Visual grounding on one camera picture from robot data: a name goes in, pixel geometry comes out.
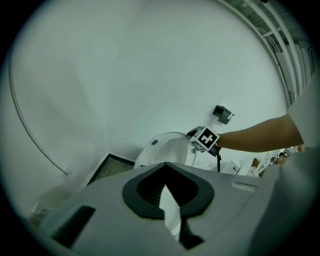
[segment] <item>white toilet bowl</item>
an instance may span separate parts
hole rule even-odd
[[[145,146],[135,161],[134,169],[158,163],[171,162],[215,171],[217,159],[208,152],[196,151],[183,132],[164,132]]]

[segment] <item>forearm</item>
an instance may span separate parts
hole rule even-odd
[[[247,129],[220,134],[217,141],[218,147],[248,152],[266,152],[299,144],[303,144],[303,140],[288,114]]]

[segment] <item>floor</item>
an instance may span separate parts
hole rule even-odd
[[[95,181],[108,176],[130,171],[133,168],[134,167],[130,164],[109,158],[108,161],[103,166],[103,168],[101,169],[101,171],[99,172],[98,176],[95,178]]]

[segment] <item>person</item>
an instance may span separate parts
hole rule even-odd
[[[275,136],[281,129],[281,136]],[[219,148],[247,152],[286,149],[304,143],[289,114],[258,123],[250,128],[219,134]]]

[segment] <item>white sleeve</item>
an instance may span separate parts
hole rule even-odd
[[[320,78],[314,74],[309,85],[288,113],[307,148],[320,147]]]

